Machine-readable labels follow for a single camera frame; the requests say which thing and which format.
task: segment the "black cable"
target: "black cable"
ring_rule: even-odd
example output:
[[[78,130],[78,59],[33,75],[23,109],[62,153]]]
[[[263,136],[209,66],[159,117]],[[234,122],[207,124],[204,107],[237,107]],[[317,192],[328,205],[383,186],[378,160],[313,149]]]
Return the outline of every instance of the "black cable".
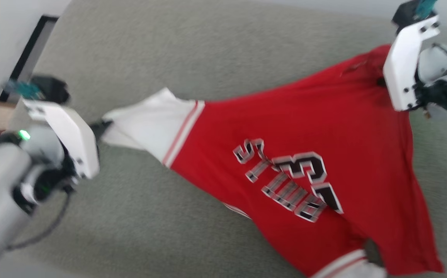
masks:
[[[26,248],[29,247],[30,245],[39,243],[40,241],[42,241],[43,239],[45,239],[46,237],[48,237],[49,235],[52,234],[52,232],[60,225],[60,223],[62,222],[66,211],[68,209],[68,206],[70,205],[70,198],[72,196],[72,194],[74,193],[74,189],[71,186],[67,186],[64,188],[65,193],[67,194],[66,200],[64,201],[64,204],[60,210],[60,213],[58,214],[57,218],[52,222],[52,224],[49,225],[49,227],[47,229],[45,229],[43,232],[41,232],[41,234],[32,237],[31,239],[28,239],[26,241],[22,241],[21,243],[15,244],[15,245],[10,245],[7,247],[7,251],[15,251],[18,249],[22,249],[22,248]]]

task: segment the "red jersey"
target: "red jersey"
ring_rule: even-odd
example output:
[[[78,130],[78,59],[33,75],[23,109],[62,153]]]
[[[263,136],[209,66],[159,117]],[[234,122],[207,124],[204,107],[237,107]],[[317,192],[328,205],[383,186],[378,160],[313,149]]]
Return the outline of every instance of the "red jersey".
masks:
[[[168,89],[107,114],[104,140],[142,148],[253,220],[313,278],[443,271],[412,169],[407,112],[379,85],[389,46],[296,83],[220,102]]]

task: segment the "jersey hem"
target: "jersey hem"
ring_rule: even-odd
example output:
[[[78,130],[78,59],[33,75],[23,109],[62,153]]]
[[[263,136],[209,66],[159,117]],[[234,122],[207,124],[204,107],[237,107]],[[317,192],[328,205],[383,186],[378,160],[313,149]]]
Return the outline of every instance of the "jersey hem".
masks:
[[[366,261],[366,253],[364,250],[354,250],[334,260],[315,275],[311,276],[311,278],[335,278],[347,268]]]

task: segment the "carpeted floor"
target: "carpeted floor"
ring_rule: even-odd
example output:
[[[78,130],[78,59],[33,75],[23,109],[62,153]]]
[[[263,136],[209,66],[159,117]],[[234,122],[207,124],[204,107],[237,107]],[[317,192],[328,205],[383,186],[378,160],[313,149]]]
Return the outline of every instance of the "carpeted floor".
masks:
[[[75,0],[36,71],[66,80],[71,106],[93,121],[164,86],[220,100],[286,84],[389,43],[394,32],[387,20],[267,3]],[[447,123],[419,111],[411,120],[416,174],[447,267]],[[19,105],[12,126],[28,124]],[[79,186],[64,223],[15,256],[95,278],[301,277],[250,220],[147,153],[100,145],[100,155],[102,172]],[[43,206],[22,237],[47,226],[61,200]]]

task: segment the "red fabric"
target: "red fabric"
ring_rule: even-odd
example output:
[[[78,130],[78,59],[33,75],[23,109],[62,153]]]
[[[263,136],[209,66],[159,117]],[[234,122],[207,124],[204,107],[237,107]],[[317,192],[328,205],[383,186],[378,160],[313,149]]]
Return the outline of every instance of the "red fabric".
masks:
[[[412,169],[409,114],[394,111],[386,88],[377,85],[388,51],[381,46],[274,90],[206,102],[172,169],[243,210],[306,276],[362,248],[367,238],[393,275],[444,271]],[[264,141],[263,158],[254,146],[254,156],[241,164],[234,150],[246,150],[247,139]],[[304,175],[284,171],[287,178],[270,197],[265,192],[277,169],[266,167],[254,183],[246,177],[262,160],[304,153],[321,157],[327,174],[312,181],[308,175],[319,174],[321,164],[305,162]],[[310,201],[322,197],[313,188],[329,183],[341,210],[320,209],[315,222],[298,216],[299,208],[291,211],[277,197],[292,180]],[[311,207],[303,213],[308,210],[314,213]]]

